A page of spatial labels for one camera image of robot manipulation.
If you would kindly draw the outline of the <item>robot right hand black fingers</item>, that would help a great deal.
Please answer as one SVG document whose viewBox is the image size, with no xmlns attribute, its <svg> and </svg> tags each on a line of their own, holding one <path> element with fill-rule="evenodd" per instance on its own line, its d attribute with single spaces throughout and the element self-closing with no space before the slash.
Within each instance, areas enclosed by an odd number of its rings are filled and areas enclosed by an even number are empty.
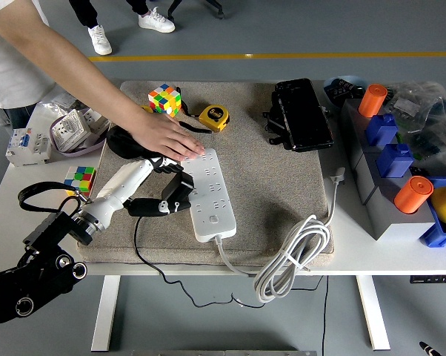
<svg viewBox="0 0 446 356">
<path fill-rule="evenodd" d="M 436 351 L 432 346 L 427 343 L 420 341 L 419 346 L 428 356 L 442 356 L 438 351 Z"/>
</svg>

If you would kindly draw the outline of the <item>person's right hand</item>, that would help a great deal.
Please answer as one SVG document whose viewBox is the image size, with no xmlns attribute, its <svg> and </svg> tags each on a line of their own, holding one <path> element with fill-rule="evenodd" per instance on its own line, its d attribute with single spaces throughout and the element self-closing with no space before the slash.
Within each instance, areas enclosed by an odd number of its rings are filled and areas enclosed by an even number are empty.
<svg viewBox="0 0 446 356">
<path fill-rule="evenodd" d="M 203 144 L 167 114 L 141 110 L 122 126 L 142 147 L 174 161 L 195 158 L 204 153 Z"/>
</svg>

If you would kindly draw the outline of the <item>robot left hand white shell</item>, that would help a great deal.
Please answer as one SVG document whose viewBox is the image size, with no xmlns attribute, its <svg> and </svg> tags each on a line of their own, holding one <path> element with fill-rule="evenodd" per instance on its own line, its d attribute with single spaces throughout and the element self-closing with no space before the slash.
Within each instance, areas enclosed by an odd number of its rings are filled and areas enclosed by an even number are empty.
<svg viewBox="0 0 446 356">
<path fill-rule="evenodd" d="M 123 209 L 124 203 L 153 171 L 169 174 L 182 170 L 179 163 L 164 157 L 124 164 L 104 185 L 97 197 L 82 207 L 79 217 L 103 231 L 109 227 L 113 213 Z"/>
</svg>

